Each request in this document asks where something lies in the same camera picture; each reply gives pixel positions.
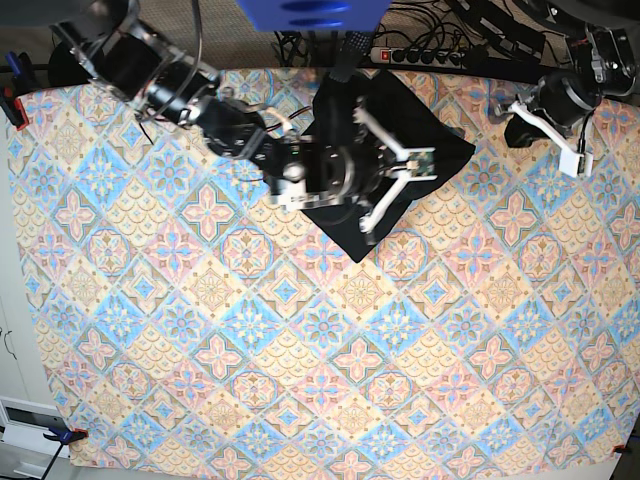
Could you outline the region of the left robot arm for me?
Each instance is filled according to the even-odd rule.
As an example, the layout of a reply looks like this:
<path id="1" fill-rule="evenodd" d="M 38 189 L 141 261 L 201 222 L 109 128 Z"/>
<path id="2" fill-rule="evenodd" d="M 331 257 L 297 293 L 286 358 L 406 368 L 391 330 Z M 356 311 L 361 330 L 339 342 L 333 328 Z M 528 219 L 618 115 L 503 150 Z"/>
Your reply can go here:
<path id="1" fill-rule="evenodd" d="M 624 97 L 639 82 L 639 5 L 633 1 L 517 1 L 523 13 L 562 35 L 571 68 L 539 79 L 525 95 L 498 104 L 511 116 L 507 146 L 528 148 L 549 139 L 560 149 L 559 170 L 573 178 L 592 172 L 587 147 L 596 109 L 605 96 Z"/>

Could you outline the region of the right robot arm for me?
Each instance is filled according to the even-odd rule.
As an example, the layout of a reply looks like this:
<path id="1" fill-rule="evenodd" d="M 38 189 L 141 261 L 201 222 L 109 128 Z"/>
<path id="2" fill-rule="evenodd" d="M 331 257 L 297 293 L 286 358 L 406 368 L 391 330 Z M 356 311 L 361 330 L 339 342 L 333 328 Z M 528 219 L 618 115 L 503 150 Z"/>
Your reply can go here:
<path id="1" fill-rule="evenodd" d="M 256 165 L 272 201 L 290 211 L 343 204 L 362 207 L 359 228 L 372 233 L 420 173 L 424 154 L 403 145 L 367 110 L 364 84 L 347 56 L 322 79 L 315 132 L 299 133 L 266 103 L 221 93 L 219 76 L 139 17 L 135 1 L 51 1 L 50 28 L 97 85 L 130 104 L 140 121 L 197 127 L 217 155 Z"/>

